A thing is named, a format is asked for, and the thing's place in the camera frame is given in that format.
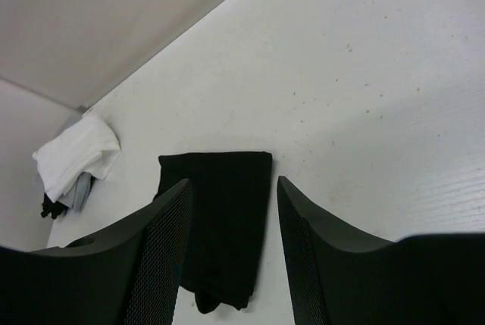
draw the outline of small black item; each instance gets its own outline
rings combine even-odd
[[[246,308],[258,274],[271,187],[267,152],[160,156],[156,197],[176,181],[194,187],[192,228],[180,285],[200,312],[220,303]]]
[[[474,325],[485,321],[485,235],[372,236],[277,187],[296,325]]]
[[[0,324],[172,324],[191,209],[184,180],[66,248],[0,247]]]
[[[52,202],[52,200],[44,194],[44,202],[42,203],[42,212],[40,213],[41,217],[47,217],[51,215],[52,219],[57,219],[57,217],[61,214],[64,214],[67,209],[69,209],[66,205],[60,202]]]

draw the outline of textured white surface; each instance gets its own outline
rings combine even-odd
[[[158,155],[238,149],[387,239],[485,229],[483,1],[225,1],[95,106],[123,153],[50,245],[150,202]],[[174,323],[293,323],[275,187],[253,300]]]

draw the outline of black cloth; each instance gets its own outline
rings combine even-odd
[[[220,303],[246,308],[264,241],[271,154],[188,153],[160,156],[158,161],[161,179],[156,198],[184,178],[194,188],[180,285],[196,294],[203,314]]]
[[[44,194],[44,202],[42,203],[41,217],[47,217],[51,215],[52,219],[57,219],[57,217],[65,213],[69,209],[66,205],[60,202],[52,202],[51,199]]]

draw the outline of white cloth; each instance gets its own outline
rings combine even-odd
[[[94,114],[87,114],[44,144],[33,158],[46,195],[56,202],[82,172],[100,180],[106,178],[119,153],[120,145],[111,128]]]

